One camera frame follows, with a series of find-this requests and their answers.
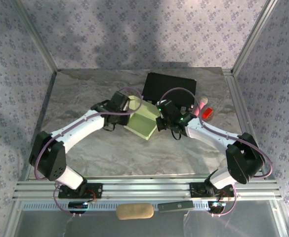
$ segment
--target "light green cardboard box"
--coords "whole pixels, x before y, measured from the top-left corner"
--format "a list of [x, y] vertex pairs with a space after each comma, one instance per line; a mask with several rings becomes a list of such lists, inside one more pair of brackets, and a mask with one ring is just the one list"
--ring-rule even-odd
[[[140, 104], [140, 98], [133, 95], [129, 98], [131, 100], [129, 108], [135, 110]], [[155, 105], [143, 101], [141, 108], [130, 115], [129, 123], [124, 127], [145, 140], [149, 140], [157, 128], [155, 119], [159, 116], [160, 112]]]

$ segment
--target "red object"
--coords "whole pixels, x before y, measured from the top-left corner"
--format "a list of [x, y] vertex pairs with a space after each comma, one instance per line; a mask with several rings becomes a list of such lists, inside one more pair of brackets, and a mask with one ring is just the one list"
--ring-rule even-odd
[[203, 113], [203, 120], [209, 119], [212, 115], [212, 112], [213, 112], [212, 108], [207, 108]]

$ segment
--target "floral wallpaper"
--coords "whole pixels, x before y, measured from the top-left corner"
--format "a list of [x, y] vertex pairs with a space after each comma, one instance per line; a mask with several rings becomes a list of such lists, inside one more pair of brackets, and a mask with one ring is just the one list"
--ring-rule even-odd
[[0, 0], [0, 235], [50, 77], [10, 1]]
[[59, 69], [231, 68], [266, 0], [22, 0]]
[[237, 79], [289, 213], [289, 0], [279, 0]]

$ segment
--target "gray marble surface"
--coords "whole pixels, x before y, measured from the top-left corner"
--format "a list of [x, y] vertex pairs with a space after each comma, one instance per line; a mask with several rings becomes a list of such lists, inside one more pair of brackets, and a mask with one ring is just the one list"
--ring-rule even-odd
[[[124, 86], [142, 91], [149, 72], [195, 79], [197, 95], [206, 95], [214, 110], [209, 123], [230, 132], [241, 132], [221, 68], [59, 72], [42, 129], [52, 132], [64, 127]], [[188, 173], [206, 176], [225, 166], [226, 160], [225, 155], [202, 141], [186, 137], [174, 140], [170, 131], [156, 130], [146, 141], [117, 126], [114, 132], [99, 130], [81, 140], [68, 152], [67, 163], [85, 177]]]

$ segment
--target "beige sponge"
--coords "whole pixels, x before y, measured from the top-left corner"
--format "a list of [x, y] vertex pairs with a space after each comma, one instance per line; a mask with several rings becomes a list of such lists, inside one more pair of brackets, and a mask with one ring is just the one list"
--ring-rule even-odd
[[154, 214], [154, 208], [149, 203], [121, 204], [117, 207], [116, 215], [119, 220], [148, 219]]

